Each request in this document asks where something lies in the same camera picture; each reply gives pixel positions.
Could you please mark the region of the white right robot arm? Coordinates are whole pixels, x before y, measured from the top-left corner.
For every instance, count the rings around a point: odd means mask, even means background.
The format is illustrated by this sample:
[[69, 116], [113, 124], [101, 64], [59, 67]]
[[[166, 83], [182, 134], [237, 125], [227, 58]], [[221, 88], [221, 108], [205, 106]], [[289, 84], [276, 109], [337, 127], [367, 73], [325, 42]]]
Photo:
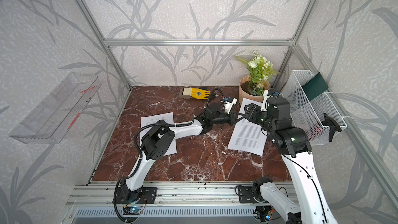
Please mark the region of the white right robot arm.
[[266, 111], [257, 104], [244, 106], [244, 117], [266, 131], [281, 155], [292, 178], [298, 204], [284, 195], [270, 179], [258, 179], [256, 197], [268, 202], [287, 224], [335, 224], [336, 218], [323, 194], [306, 132], [292, 123], [290, 104], [281, 96], [271, 96]]

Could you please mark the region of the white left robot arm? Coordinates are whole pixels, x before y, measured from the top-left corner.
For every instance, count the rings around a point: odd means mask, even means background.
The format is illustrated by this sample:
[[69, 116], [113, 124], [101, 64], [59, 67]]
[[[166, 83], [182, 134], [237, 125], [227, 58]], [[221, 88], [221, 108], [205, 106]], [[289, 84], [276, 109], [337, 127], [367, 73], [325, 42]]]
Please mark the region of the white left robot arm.
[[137, 137], [134, 138], [139, 158], [130, 174], [117, 181], [113, 204], [129, 204], [140, 200], [144, 195], [142, 187], [147, 174], [153, 164], [166, 154], [173, 141], [204, 135], [211, 131], [214, 125], [235, 125], [238, 113], [232, 111], [232, 108], [236, 103], [237, 99], [224, 98], [221, 103], [212, 103], [205, 107], [205, 110], [192, 121], [171, 124], [159, 120], [139, 129], [136, 135], [148, 130], [142, 136], [141, 146], [137, 144]]

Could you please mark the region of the document with purple highlight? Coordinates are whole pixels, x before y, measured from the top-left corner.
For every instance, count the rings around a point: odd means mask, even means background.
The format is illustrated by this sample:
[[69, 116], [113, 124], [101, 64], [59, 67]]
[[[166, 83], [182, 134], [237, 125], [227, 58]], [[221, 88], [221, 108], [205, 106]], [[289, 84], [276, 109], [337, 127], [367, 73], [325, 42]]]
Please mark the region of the document with purple highlight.
[[[169, 113], [164, 113], [164, 114], [159, 114], [159, 115], [153, 115], [153, 116], [148, 116], [148, 117], [142, 117], [141, 118], [141, 128], [157, 123], [158, 121], [163, 120], [165, 123], [168, 124], [174, 124], [174, 115], [172, 112]], [[155, 126], [155, 127], [149, 127], [143, 130], [140, 133], [140, 145], [142, 145], [143, 142], [143, 137], [144, 135], [149, 131], [151, 134], [155, 133], [156, 136], [158, 136], [158, 132], [160, 130], [160, 126]], [[165, 156], [173, 155], [177, 153], [177, 146], [176, 142], [172, 141], [168, 150], [164, 153]]]

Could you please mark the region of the white printed text document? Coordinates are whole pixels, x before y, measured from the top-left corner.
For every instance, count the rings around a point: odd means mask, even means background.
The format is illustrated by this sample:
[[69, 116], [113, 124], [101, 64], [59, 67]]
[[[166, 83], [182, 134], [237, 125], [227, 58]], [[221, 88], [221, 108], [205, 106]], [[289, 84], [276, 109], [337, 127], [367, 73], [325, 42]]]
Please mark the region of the white printed text document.
[[261, 130], [259, 125], [243, 119], [235, 125], [228, 149], [262, 156], [266, 139], [266, 133]]

